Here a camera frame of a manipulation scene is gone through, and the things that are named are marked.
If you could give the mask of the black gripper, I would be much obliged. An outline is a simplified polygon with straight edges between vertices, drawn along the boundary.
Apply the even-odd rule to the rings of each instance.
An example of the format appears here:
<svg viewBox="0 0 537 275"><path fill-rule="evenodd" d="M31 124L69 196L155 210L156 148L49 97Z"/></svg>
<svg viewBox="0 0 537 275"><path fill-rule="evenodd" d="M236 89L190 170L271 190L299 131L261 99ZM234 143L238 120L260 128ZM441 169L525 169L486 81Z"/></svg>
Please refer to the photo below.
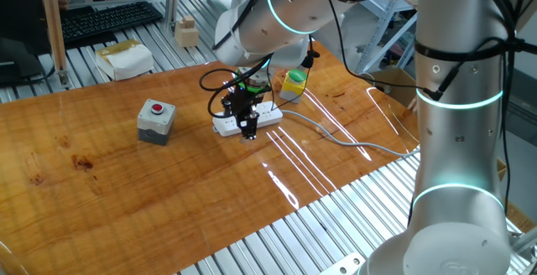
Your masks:
<svg viewBox="0 0 537 275"><path fill-rule="evenodd" d="M252 105L259 103L262 99L262 88L234 86L228 89L228 100L231 104L230 115L236 117L237 127L241 130L243 138L248 140L256 138L259 114L256 107ZM242 113L249 107L249 113Z"/></svg>

